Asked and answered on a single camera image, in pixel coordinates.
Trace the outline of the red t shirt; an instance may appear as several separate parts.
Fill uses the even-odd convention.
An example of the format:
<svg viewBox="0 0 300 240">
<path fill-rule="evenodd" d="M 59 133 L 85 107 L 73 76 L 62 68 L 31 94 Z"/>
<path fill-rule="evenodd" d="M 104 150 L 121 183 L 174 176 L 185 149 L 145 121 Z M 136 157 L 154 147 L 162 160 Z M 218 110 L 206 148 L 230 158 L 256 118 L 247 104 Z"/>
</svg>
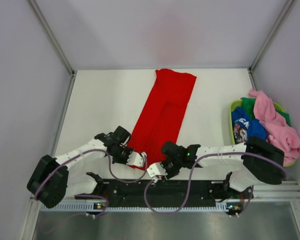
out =
<svg viewBox="0 0 300 240">
<path fill-rule="evenodd" d="M 165 142 L 177 142 L 197 80 L 195 75 L 167 68 L 157 69 L 155 75 L 127 145 L 136 152 L 145 152 L 149 166 L 165 159 L 161 153 Z"/>
</svg>

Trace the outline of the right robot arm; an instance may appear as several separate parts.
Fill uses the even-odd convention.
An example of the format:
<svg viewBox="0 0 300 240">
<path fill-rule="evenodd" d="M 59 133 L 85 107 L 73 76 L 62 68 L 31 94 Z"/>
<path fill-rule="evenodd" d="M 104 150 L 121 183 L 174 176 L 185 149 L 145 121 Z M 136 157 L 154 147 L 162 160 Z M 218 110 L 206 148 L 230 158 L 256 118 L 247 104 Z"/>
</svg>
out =
<svg viewBox="0 0 300 240">
<path fill-rule="evenodd" d="M 259 183 L 280 185 L 286 177 L 282 150 L 258 137 L 227 146 L 188 147 L 167 141 L 161 148 L 165 160 L 158 164 L 157 175 L 168 180 L 181 169 L 194 172 L 199 168 L 199 180 L 222 181 L 223 192 L 235 198 L 245 189 Z"/>
</svg>

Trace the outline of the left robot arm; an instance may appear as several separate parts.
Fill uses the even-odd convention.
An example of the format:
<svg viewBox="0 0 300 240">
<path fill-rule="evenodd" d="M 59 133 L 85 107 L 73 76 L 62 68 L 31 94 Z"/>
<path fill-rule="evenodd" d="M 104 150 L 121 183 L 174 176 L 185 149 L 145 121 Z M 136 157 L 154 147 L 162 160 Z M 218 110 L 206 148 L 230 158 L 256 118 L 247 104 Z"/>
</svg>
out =
<svg viewBox="0 0 300 240">
<path fill-rule="evenodd" d="M 90 164 L 106 156 L 127 163 L 133 149 L 124 144 L 131 134 L 122 126 L 108 134 L 99 133 L 88 143 L 59 156 L 44 155 L 33 171 L 26 188 L 47 208 L 53 208 L 64 198 L 88 194 L 99 198 L 104 191 L 100 178 Z"/>
</svg>

